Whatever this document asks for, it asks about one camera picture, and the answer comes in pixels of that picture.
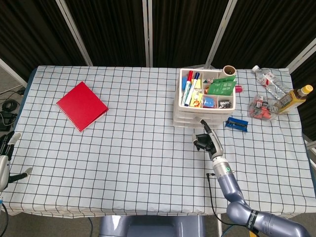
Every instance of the sauce bottle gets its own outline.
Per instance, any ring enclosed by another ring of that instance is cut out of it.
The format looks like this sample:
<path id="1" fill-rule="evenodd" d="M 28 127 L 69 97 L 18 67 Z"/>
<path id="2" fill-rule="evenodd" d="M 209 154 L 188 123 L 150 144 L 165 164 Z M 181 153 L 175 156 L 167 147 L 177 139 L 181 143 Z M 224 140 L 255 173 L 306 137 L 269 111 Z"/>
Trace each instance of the sauce bottle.
<path id="1" fill-rule="evenodd" d="M 284 95 L 279 100 L 279 110 L 278 113 L 284 114 L 298 107 L 299 105 L 303 104 L 306 99 L 307 95 L 312 92 L 313 87 L 311 85 L 306 85 L 301 89 L 294 89 L 289 91 L 286 95 Z"/>

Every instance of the checkered tablecloth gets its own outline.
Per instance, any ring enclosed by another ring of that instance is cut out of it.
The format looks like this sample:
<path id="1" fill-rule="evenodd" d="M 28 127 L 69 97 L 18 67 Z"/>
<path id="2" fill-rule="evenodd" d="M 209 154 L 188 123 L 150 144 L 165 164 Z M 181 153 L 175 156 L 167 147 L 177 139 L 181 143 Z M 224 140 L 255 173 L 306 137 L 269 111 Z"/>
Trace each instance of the checkered tablecloth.
<path id="1" fill-rule="evenodd" d="M 11 214 L 57 217 L 104 214 L 213 214 L 205 173 L 208 155 L 192 134 L 172 126 L 179 70 L 173 68 L 38 67 L 16 131 L 11 174 L 33 167 L 29 178 L 2 193 Z M 287 69 L 273 70 L 287 86 Z M 249 98 L 266 94 L 251 70 L 238 70 L 234 117 L 248 132 L 216 130 L 252 208 L 274 214 L 316 211 L 309 161 L 297 110 L 273 121 L 247 116 Z M 56 102 L 80 81 L 109 107 L 79 133 Z M 216 212 L 228 202 L 211 180 Z"/>

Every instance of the bottle cap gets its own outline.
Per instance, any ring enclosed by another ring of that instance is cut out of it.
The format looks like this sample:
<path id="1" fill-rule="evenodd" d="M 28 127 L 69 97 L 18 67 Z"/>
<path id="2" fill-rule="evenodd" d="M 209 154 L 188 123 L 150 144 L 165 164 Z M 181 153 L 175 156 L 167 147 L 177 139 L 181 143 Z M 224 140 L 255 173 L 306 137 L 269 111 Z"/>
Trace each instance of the bottle cap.
<path id="1" fill-rule="evenodd" d="M 311 85 L 306 85 L 302 88 L 302 92 L 306 95 L 311 93 L 312 90 L 313 90 L 313 87 Z"/>
<path id="2" fill-rule="evenodd" d="M 252 68 L 252 71 L 253 71 L 253 72 L 256 72 L 258 69 L 260 69 L 260 68 L 259 68 L 258 65 L 256 65 L 256 66 L 254 66 L 254 67 Z"/>

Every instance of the black cable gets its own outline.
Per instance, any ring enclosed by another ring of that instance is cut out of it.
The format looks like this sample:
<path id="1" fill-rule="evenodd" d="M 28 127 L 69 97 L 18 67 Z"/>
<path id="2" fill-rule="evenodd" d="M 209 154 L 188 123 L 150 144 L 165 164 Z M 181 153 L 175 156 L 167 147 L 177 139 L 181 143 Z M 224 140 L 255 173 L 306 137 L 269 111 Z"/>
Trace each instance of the black cable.
<path id="1" fill-rule="evenodd" d="M 12 95 L 14 95 L 14 94 L 18 94 L 19 95 L 19 93 L 18 92 L 13 92 L 8 98 L 6 98 L 6 99 L 0 99 L 0 100 L 4 100 L 3 102 L 1 102 L 0 104 L 3 104 L 4 102 L 6 102 L 8 99 L 10 99 L 10 97 L 12 96 Z"/>
<path id="2" fill-rule="evenodd" d="M 224 237 L 232 227 L 234 226 L 228 226 L 228 228 L 222 233 L 221 237 Z"/>
<path id="3" fill-rule="evenodd" d="M 90 237 L 92 237 L 92 233 L 93 233 L 93 224 L 92 224 L 92 221 L 91 221 L 91 218 L 88 217 L 89 221 L 90 221 L 90 224 L 91 224 L 91 232 L 90 232 Z"/>
<path id="4" fill-rule="evenodd" d="M 12 112 L 18 107 L 18 102 L 16 100 L 7 99 L 2 104 L 2 111 Z"/>
<path id="5" fill-rule="evenodd" d="M 213 213 L 214 213 L 214 216 L 217 218 L 217 220 L 219 220 L 220 222 L 222 222 L 223 224 L 225 225 L 228 225 L 228 226 L 242 226 L 242 227 L 246 227 L 246 225 L 240 225 L 240 224 L 235 224 L 235 223 L 227 223 L 225 221 L 222 221 L 215 213 L 215 210 L 214 210 L 214 205 L 213 205 L 213 197 L 212 197 L 212 191 L 211 191 L 211 182 L 210 182 L 210 179 L 209 179 L 209 173 L 206 174 L 207 176 L 207 181 L 208 181 L 208 188 L 209 188 L 209 193 L 210 193 L 210 196 L 211 196 L 211 206 L 212 206 L 212 210 L 213 210 Z"/>
<path id="6" fill-rule="evenodd" d="M 5 228 L 4 228 L 4 230 L 2 231 L 0 237 L 2 237 L 2 236 L 4 235 L 4 233 L 5 233 L 5 231 L 6 231 L 6 228 L 8 227 L 8 222 L 9 222 L 8 211 L 7 211 L 7 209 L 6 209 L 6 207 L 5 207 L 5 205 L 4 205 L 3 203 L 2 203 L 2 206 L 3 206 L 3 208 L 4 208 L 5 215 L 6 215 L 6 224 L 5 224 Z"/>
<path id="7" fill-rule="evenodd" d="M 0 93 L 0 95 L 6 94 L 6 93 L 8 93 L 8 92 L 16 92 L 16 93 L 19 94 L 18 91 L 15 91 L 15 90 L 7 90 L 7 91 L 5 91 L 5 92 Z"/>

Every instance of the gray chair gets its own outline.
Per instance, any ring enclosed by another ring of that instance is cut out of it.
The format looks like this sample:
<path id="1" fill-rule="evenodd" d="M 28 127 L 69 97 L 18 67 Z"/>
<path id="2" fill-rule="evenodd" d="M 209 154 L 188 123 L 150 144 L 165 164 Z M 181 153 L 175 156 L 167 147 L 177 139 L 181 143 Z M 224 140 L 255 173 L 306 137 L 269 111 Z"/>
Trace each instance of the gray chair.
<path id="1" fill-rule="evenodd" d="M 99 237 L 205 237 L 204 216 L 105 216 Z"/>

